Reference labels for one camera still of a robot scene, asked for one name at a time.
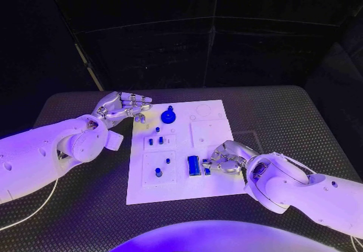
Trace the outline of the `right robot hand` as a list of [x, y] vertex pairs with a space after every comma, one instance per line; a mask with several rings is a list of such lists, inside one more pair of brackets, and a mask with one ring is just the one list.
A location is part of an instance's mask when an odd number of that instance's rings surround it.
[[239, 175], [247, 161], [259, 153], [236, 141], [226, 140], [213, 150], [210, 158], [203, 161], [204, 169], [217, 170], [229, 175]]

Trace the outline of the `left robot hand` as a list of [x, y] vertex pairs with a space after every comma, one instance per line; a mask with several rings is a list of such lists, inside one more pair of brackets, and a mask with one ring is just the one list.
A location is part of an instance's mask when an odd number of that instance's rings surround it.
[[144, 111], [149, 110], [152, 99], [134, 93], [113, 91], [98, 102], [90, 115], [105, 124], [106, 128], [115, 127], [125, 118], [145, 123]]

